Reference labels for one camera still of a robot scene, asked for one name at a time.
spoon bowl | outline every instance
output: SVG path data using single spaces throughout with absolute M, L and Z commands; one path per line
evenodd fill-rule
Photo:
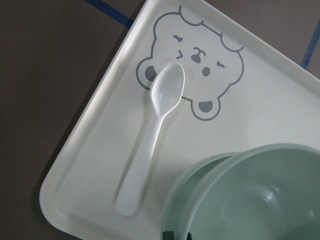
M 179 104 L 184 79 L 184 69 L 177 63 L 168 65 L 159 73 L 150 88 L 151 102 L 157 115 L 165 117 Z

black clip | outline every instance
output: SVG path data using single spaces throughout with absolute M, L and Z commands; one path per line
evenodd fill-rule
M 162 233 L 162 240 L 175 240 L 175 234 L 173 231 L 164 231 Z M 191 233 L 188 232 L 186 240 L 192 240 Z

spoon handle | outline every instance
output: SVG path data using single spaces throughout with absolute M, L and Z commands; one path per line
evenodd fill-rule
M 133 214 L 140 203 L 164 117 L 154 114 L 115 201 L 121 215 Z

bear face illustration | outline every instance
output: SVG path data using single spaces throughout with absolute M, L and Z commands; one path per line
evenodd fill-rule
M 140 85 L 150 90 L 157 73 L 169 63 L 179 63 L 185 73 L 182 98 L 190 102 L 197 119 L 214 119 L 221 109 L 220 98 L 243 75 L 244 61 L 240 55 L 243 47 L 228 48 L 223 34 L 204 21 L 188 22 L 181 6 L 179 12 L 168 12 L 156 20 L 153 35 L 150 56 L 141 60 L 136 68 Z

bowl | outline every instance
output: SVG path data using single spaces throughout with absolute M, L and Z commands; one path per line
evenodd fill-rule
M 166 212 L 162 229 L 163 232 L 168 230 L 168 232 L 164 234 L 164 240 L 170 240 L 172 237 L 168 236 L 172 236 L 174 232 L 177 232 L 180 217 L 187 200 L 199 181 L 219 163 L 236 154 L 236 152 L 230 152 L 208 157 L 195 163 L 178 177 L 170 188 L 164 203 Z
M 186 197 L 175 223 L 164 223 L 175 226 L 174 240 L 319 239 L 320 152 L 273 144 L 239 153 L 217 162 Z M 174 205 L 168 211 L 165 222 Z

